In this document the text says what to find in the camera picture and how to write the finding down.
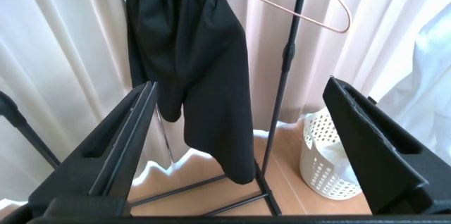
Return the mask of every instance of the thin metal rod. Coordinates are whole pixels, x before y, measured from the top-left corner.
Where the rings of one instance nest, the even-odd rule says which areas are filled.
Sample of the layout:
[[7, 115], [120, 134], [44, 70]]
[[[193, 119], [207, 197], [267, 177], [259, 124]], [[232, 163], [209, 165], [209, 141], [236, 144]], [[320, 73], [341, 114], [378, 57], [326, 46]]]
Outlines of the thin metal rod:
[[226, 175], [219, 175], [219, 176], [217, 176], [215, 178], [210, 178], [210, 179], [207, 179], [207, 180], [204, 180], [204, 181], [201, 181], [201, 182], [196, 182], [195, 184], [188, 185], [188, 186], [185, 186], [185, 187], [181, 187], [181, 188], [172, 190], [170, 192], [165, 192], [163, 194], [155, 195], [155, 196], [152, 196], [152, 197], [147, 198], [147, 199], [142, 199], [142, 200], [133, 202], [130, 205], [132, 207], [139, 206], [139, 205], [142, 205], [142, 204], [145, 204], [145, 203], [149, 203], [149, 202], [152, 202], [152, 201], [155, 201], [155, 200], [158, 200], [158, 199], [162, 199], [164, 197], [169, 197], [169, 196], [172, 196], [174, 194], [187, 191], [189, 189], [194, 189], [196, 187], [209, 184], [210, 182], [216, 182], [216, 181], [219, 181], [219, 180], [224, 179], [224, 178], [226, 178]]
[[[304, 0], [296, 0], [295, 12], [301, 13]], [[273, 117], [271, 119], [271, 125], [269, 127], [268, 144], [266, 145], [265, 156], [263, 160], [263, 166], [261, 169], [261, 176], [264, 178], [266, 169], [268, 168], [269, 155], [271, 148], [273, 147], [274, 135], [276, 133], [277, 120], [282, 106], [283, 92], [287, 83], [288, 72], [290, 71], [291, 61], [295, 56], [295, 40], [297, 35], [297, 28], [299, 26], [299, 17], [293, 16], [290, 28], [290, 35], [288, 36], [288, 42], [283, 50], [283, 63], [282, 73], [280, 74], [279, 87], [277, 89], [276, 103], [274, 104]]]
[[22, 135], [27, 139], [29, 143], [44, 157], [44, 159], [53, 168], [58, 168], [61, 162], [50, 150], [50, 148], [42, 141], [42, 139], [37, 135], [37, 133], [30, 127], [30, 125], [25, 124], [18, 126], [17, 129], [22, 133]]
[[257, 184], [260, 187], [260, 190], [262, 193], [267, 194], [268, 196], [265, 197], [266, 203], [268, 204], [269, 210], [271, 210], [271, 213], [273, 216], [281, 216], [282, 211], [280, 211], [279, 205], [277, 205], [276, 199], [274, 199], [273, 192], [269, 188], [268, 183], [265, 180], [265, 177], [261, 176], [261, 171], [259, 164], [257, 162], [255, 163], [255, 169], [257, 171], [256, 181]]
[[214, 210], [214, 211], [205, 213], [205, 214], [203, 214], [202, 216], [214, 216], [214, 215], [216, 215], [216, 214], [218, 214], [218, 213], [222, 213], [222, 212], [224, 212], [224, 211], [231, 210], [231, 209], [233, 209], [233, 208], [235, 208], [235, 207], [242, 206], [242, 205], [244, 205], [244, 204], [247, 204], [247, 203], [256, 201], [256, 200], [261, 199], [261, 198], [266, 197], [266, 196], [268, 196], [268, 195], [267, 195], [266, 193], [263, 193], [263, 194], [260, 194], [260, 195], [258, 195], [258, 196], [251, 197], [251, 198], [248, 198], [248, 199], [245, 199], [245, 200], [242, 200], [242, 201], [239, 201], [239, 202], [230, 204], [230, 205], [228, 205], [228, 206], [221, 207], [221, 208], [216, 209], [216, 210]]

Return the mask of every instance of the white plastic bag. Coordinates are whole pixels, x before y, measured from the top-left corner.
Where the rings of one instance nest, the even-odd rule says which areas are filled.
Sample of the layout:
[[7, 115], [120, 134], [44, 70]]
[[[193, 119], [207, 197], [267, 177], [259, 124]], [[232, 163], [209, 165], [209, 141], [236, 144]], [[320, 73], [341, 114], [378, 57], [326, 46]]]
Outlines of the white plastic bag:
[[421, 29], [412, 72], [378, 107], [451, 165], [451, 4]]

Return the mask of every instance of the clothes hanger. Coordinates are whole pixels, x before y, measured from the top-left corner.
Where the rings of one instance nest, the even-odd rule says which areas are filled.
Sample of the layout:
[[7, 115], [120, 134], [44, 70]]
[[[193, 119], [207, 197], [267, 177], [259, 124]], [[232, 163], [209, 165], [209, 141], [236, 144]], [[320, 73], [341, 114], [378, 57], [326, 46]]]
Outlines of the clothes hanger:
[[267, 4], [270, 4], [270, 5], [272, 5], [272, 6], [275, 6], [276, 8], [279, 8], [280, 10], [283, 10], [283, 11], [285, 11], [285, 12], [287, 12], [287, 13], [291, 13], [291, 14], [297, 16], [297, 17], [301, 17], [301, 18], [304, 19], [304, 20], [308, 20], [310, 23], [314, 23], [314, 24], [316, 24], [316, 25], [319, 25], [319, 26], [321, 26], [321, 27], [324, 27], [324, 28], [326, 28], [326, 29], [328, 29], [328, 30], [332, 30], [332, 31], [337, 32], [337, 33], [346, 33], [346, 32], [351, 28], [351, 24], [352, 24], [352, 16], [351, 16], [351, 12], [350, 12], [349, 8], [345, 5], [345, 3], [344, 3], [342, 0], [338, 0], [338, 2], [339, 2], [339, 3], [341, 4], [341, 6], [344, 8], [344, 10], [346, 11], [346, 14], [347, 14], [347, 27], [346, 27], [344, 30], [339, 30], [339, 29], [337, 29], [337, 28], [334, 28], [334, 27], [330, 27], [330, 26], [324, 25], [323, 23], [320, 23], [320, 22], [318, 22], [318, 21], [316, 21], [316, 20], [313, 20], [313, 19], [311, 19], [311, 18], [308, 18], [308, 17], [306, 17], [306, 16], [300, 15], [300, 14], [298, 14], [298, 13], [296, 13], [296, 12], [291, 11], [290, 9], [286, 9], [286, 8], [284, 8], [283, 6], [279, 6], [278, 4], [275, 4], [275, 3], [273, 3], [273, 2], [271, 2], [271, 1], [269, 1], [269, 0], [260, 0], [260, 1], [263, 1], [263, 2], [265, 2], [265, 3], [267, 3]]

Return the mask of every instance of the garment rack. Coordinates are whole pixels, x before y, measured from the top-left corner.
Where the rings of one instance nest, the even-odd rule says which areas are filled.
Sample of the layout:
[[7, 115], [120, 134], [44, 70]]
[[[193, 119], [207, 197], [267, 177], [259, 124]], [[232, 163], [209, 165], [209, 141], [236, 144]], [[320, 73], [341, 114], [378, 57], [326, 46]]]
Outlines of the garment rack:
[[[302, 11], [303, 3], [304, 3], [304, 0], [296, 0], [294, 12], [300, 14]], [[256, 200], [262, 199], [262, 198], [265, 198], [266, 203], [268, 204], [268, 207], [270, 208], [273, 216], [281, 216], [282, 215], [282, 212], [280, 211], [277, 201], [274, 199], [271, 188], [269, 187], [269, 185], [265, 179], [265, 174], [266, 174], [266, 171], [268, 168], [268, 162], [269, 162], [269, 156], [271, 154], [271, 148], [273, 146], [274, 135], [276, 132], [276, 124], [277, 124], [278, 116], [280, 113], [280, 107], [281, 107], [282, 100], [283, 100], [283, 93], [285, 91], [285, 85], [286, 85], [287, 78], [288, 78], [288, 72], [290, 71], [291, 62], [295, 55], [295, 39], [296, 39], [296, 35], [297, 35], [298, 25], [299, 25], [299, 17], [294, 15], [292, 18], [288, 42], [285, 45], [285, 48], [283, 50], [283, 63], [282, 63], [282, 69], [281, 69], [281, 74], [280, 74], [280, 81], [279, 81], [278, 91], [277, 91], [277, 95], [276, 95], [276, 102], [274, 105], [273, 115], [272, 115], [269, 134], [268, 134], [268, 142], [266, 145], [263, 165], [262, 165], [261, 169], [260, 169], [257, 161], [255, 161], [255, 167], [256, 167], [255, 179], [259, 185], [259, 189], [260, 189], [261, 193], [257, 196], [249, 197], [242, 201], [235, 202], [233, 204], [210, 211], [208, 213], [205, 213], [203, 216], [214, 216], [218, 213], [221, 213], [221, 212], [224, 212], [227, 210], [231, 210], [233, 208], [242, 206], [244, 204], [251, 203], [253, 201], [256, 201]], [[52, 167], [54, 167], [54, 168], [58, 167], [60, 164], [59, 160], [54, 156], [54, 154], [51, 152], [51, 150], [43, 143], [43, 141], [37, 136], [37, 134], [33, 131], [33, 129], [26, 123], [26, 120], [24, 119], [24, 117], [18, 113], [17, 106], [12, 102], [12, 100], [8, 99], [8, 97], [2, 93], [1, 101], [6, 104], [12, 104], [13, 108], [7, 109], [5, 107], [7, 107], [8, 105], [6, 105], [6, 106], [0, 105], [0, 109], [2, 110], [0, 115], [5, 115], [6, 118], [8, 118], [8, 119], [10, 118], [9, 119], [10, 122], [12, 120], [16, 120], [16, 122], [12, 123], [12, 124], [15, 127], [17, 127], [24, 134], [25, 138], [33, 145], [33, 147], [36, 150], [38, 150], [38, 152], [50, 163], [50, 165]], [[222, 180], [224, 178], [226, 178], [225, 175], [219, 175], [215, 178], [210, 178], [210, 179], [207, 179], [207, 180], [204, 180], [201, 182], [194, 183], [192, 185], [188, 185], [188, 186], [181, 187], [181, 188], [169, 191], [169, 192], [165, 192], [163, 194], [158, 194], [158, 195], [146, 198], [146, 199], [132, 202], [130, 205], [132, 207], [134, 207], [134, 206], [146, 204], [146, 203], [149, 203], [152, 201], [156, 201], [158, 199], [162, 199], [164, 197], [169, 197], [174, 194], [187, 191], [189, 189], [201, 187], [203, 185], [207, 185], [209, 183], [213, 183], [213, 182]]]

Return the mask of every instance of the perforated basket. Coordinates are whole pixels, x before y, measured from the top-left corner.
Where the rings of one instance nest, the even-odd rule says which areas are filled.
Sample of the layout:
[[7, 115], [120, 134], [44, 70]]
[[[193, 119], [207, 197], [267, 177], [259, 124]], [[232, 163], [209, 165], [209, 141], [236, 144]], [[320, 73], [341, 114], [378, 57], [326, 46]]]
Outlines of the perforated basket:
[[335, 173], [333, 160], [342, 156], [336, 154], [327, 159], [321, 153], [324, 147], [341, 144], [327, 108], [305, 118], [304, 124], [299, 168], [308, 186], [320, 195], [335, 200], [350, 199], [360, 193], [362, 189], [359, 185], [344, 181]]

